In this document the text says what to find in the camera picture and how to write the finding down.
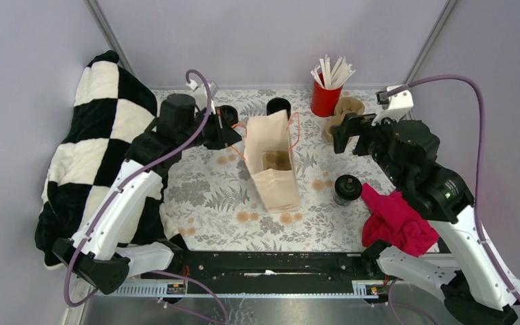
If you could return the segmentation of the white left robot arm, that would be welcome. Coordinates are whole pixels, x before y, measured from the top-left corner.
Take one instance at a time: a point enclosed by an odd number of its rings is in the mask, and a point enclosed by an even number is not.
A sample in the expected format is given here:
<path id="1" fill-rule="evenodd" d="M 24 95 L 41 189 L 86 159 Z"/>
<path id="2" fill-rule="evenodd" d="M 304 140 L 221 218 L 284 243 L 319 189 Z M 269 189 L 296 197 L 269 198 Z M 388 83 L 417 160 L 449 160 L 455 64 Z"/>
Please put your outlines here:
<path id="1" fill-rule="evenodd" d="M 221 150 L 241 141 L 234 130 L 238 113 L 232 106 L 208 108 L 193 96 L 168 95 L 154 118 L 128 149 L 108 195 L 93 217 L 71 238 L 56 240 L 52 251 L 70 271 L 105 295 L 127 278 L 159 271 L 175 278 L 183 269 L 184 251 L 158 239 L 133 247 L 118 245 L 149 193 L 167 186 L 168 172 L 183 150 L 204 146 Z"/>

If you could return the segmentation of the tan paper bag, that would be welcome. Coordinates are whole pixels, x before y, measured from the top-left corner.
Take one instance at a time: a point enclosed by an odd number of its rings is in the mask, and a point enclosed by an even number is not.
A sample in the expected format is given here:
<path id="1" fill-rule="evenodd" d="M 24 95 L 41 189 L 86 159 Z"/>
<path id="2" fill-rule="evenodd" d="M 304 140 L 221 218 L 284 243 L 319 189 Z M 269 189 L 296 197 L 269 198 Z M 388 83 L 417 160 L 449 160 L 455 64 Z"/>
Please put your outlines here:
<path id="1" fill-rule="evenodd" d="M 253 116 L 247 124 L 238 123 L 232 128 L 244 129 L 243 151 L 232 148 L 244 161 L 247 171 L 269 213 L 295 211 L 300 207 L 300 194 L 294 162 L 294 149 L 299 144 L 301 124 L 297 112 L 288 118 L 285 111 L 267 116 Z M 263 170 L 263 153 L 288 151 L 291 171 Z"/>

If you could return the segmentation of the stack of black cups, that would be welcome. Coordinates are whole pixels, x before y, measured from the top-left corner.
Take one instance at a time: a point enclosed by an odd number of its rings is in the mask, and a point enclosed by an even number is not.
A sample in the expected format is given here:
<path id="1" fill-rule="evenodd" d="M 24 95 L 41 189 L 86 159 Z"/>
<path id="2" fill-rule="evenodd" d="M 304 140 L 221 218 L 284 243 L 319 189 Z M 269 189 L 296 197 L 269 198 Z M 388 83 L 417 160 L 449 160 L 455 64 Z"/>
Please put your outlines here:
<path id="1" fill-rule="evenodd" d="M 287 114 L 287 117 L 291 117 L 291 103 L 282 97 L 275 97 L 272 98 L 267 104 L 266 104 L 266 115 L 275 114 L 279 111 L 285 111 Z"/>

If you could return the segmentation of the single black lid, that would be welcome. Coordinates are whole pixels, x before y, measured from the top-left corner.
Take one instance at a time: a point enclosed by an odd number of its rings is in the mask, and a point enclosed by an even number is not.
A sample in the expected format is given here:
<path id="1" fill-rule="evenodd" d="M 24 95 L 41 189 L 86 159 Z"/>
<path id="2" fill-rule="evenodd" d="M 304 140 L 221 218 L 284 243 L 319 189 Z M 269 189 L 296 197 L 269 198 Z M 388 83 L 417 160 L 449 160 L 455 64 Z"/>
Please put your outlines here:
<path id="1" fill-rule="evenodd" d="M 363 191 L 361 181 L 356 176 L 349 175 L 349 174 L 341 175 L 336 179 L 336 181 L 334 183 L 334 190 L 340 190 L 340 189 L 342 189 L 346 192 L 356 191 L 356 190 Z"/>

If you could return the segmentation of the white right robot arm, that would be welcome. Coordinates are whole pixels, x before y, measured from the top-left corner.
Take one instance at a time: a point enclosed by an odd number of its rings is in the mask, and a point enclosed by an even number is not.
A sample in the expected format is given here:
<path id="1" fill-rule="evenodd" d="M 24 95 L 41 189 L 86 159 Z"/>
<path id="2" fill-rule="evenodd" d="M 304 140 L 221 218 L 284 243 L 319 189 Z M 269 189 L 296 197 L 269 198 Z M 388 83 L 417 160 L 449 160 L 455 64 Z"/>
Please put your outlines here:
<path id="1" fill-rule="evenodd" d="M 409 282 L 439 299 L 462 324 L 514 324 L 520 280 L 477 223 L 474 198 L 463 178 L 437 163 L 440 140 L 428 126 L 349 113 L 330 133 L 336 153 L 357 137 L 353 153 L 377 163 L 447 244 L 458 265 L 441 268 L 379 240 L 364 251 L 364 275 L 377 279 L 386 274 Z"/>

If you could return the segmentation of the single black coffee cup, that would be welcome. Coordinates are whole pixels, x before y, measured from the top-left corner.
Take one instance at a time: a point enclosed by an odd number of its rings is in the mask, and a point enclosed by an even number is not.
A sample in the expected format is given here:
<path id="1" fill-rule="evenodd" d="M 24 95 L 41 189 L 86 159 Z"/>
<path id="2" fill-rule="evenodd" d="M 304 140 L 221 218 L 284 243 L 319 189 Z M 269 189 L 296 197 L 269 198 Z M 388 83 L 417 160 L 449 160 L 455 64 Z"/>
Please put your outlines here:
<path id="1" fill-rule="evenodd" d="M 336 204 L 342 207 L 349 206 L 353 201 L 357 200 L 361 196 L 362 191 L 344 191 L 342 189 L 334 191 L 333 200 Z"/>

